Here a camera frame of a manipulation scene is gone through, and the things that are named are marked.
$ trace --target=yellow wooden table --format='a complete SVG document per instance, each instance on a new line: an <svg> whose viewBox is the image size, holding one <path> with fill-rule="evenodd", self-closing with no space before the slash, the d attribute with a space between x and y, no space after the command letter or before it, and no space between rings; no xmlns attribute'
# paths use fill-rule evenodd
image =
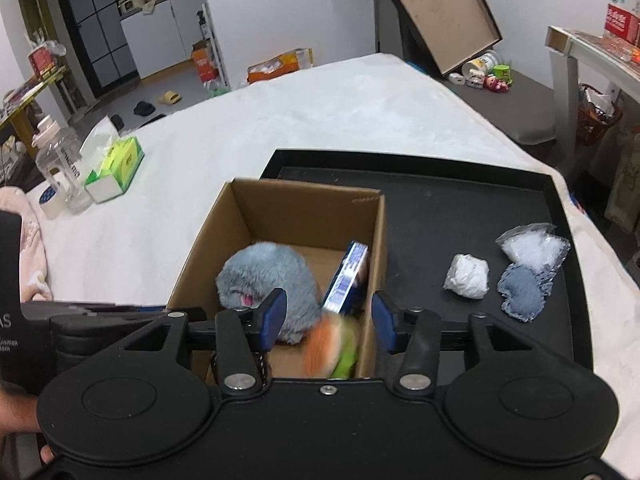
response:
<svg viewBox="0 0 640 480"><path fill-rule="evenodd" d="M4 127L7 123L11 123L11 125L14 127L16 135L27 148L27 153L29 153L31 158L34 160L36 158L36 155L38 154L38 149L31 145L34 131L33 126L31 125L27 116L26 108L45 88L47 88L51 84L56 83L57 81L60 81L63 75L65 75L65 72L66 67L62 66L44 81L40 81L39 83L37 83L36 86L34 86L22 97L18 105L14 106L6 116L3 116L0 119L0 129L2 129L2 127Z"/></svg>

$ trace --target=bottle with red label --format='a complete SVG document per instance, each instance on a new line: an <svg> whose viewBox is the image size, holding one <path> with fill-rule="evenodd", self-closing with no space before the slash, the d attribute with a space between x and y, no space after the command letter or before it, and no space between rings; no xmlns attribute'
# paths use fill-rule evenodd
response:
<svg viewBox="0 0 640 480"><path fill-rule="evenodd" d="M634 47L640 44L640 0L609 0L604 36L612 52L631 60Z"/></svg>

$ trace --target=cabinet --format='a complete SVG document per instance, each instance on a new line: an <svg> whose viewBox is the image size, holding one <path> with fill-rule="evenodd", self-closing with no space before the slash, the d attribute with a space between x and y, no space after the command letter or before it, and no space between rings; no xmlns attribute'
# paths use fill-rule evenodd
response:
<svg viewBox="0 0 640 480"><path fill-rule="evenodd" d="M191 54L182 44L172 0L157 4L151 14L138 12L122 20L122 30L141 78L183 62Z"/></svg>
<svg viewBox="0 0 640 480"><path fill-rule="evenodd" d="M194 43L202 39L198 24L198 11L202 10L205 0L171 0L175 23L187 57L191 56Z"/></svg>

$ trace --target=yellow slipper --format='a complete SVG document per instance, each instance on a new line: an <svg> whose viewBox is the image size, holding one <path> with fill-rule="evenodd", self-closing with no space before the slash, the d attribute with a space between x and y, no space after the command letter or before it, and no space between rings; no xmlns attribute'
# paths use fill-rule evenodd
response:
<svg viewBox="0 0 640 480"><path fill-rule="evenodd" d="M178 94L178 92L169 90L159 99L159 101L163 105L175 105L180 99L182 99L182 96Z"/></svg>

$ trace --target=metal bolt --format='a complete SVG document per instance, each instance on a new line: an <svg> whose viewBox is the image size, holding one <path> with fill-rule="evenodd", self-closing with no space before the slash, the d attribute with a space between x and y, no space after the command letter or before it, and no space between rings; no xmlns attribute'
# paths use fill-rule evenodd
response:
<svg viewBox="0 0 640 480"><path fill-rule="evenodd" d="M338 388L332 384L325 384L324 386L320 386L320 393L323 395L335 395L338 393Z"/></svg>
<svg viewBox="0 0 640 480"><path fill-rule="evenodd" d="M225 386L232 390L248 390L255 384L255 377L249 374L231 374L225 377Z"/></svg>
<svg viewBox="0 0 640 480"><path fill-rule="evenodd" d="M422 374L407 374L400 377L400 386L407 390L425 390L431 386L431 379Z"/></svg>

